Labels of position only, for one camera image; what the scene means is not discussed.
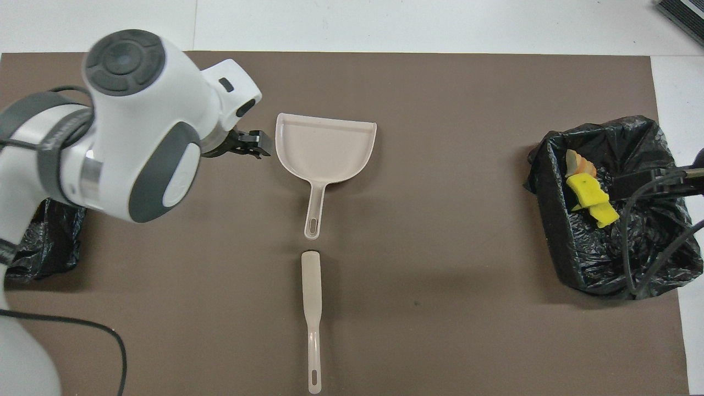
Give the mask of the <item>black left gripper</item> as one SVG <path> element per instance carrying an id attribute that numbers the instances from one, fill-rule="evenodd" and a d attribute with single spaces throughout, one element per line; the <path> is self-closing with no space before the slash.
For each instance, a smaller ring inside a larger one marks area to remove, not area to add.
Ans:
<path id="1" fill-rule="evenodd" d="M 204 151 L 201 157 L 216 158 L 228 152 L 252 155 L 260 160 L 262 156 L 272 155 L 272 139 L 262 130 L 250 130 L 246 133 L 237 129 L 230 130 L 218 146 L 213 150 Z"/>

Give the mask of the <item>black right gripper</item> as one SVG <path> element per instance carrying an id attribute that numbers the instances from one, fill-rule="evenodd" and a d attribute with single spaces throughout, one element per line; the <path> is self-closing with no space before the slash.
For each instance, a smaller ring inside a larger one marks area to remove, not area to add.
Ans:
<path id="1" fill-rule="evenodd" d="M 692 185 L 700 195 L 703 195 L 703 158 L 704 148 L 697 153 L 692 163 Z M 639 188 L 651 182 L 654 178 L 657 178 L 656 169 L 615 176 L 608 188 L 609 200 L 619 201 L 631 198 Z"/>

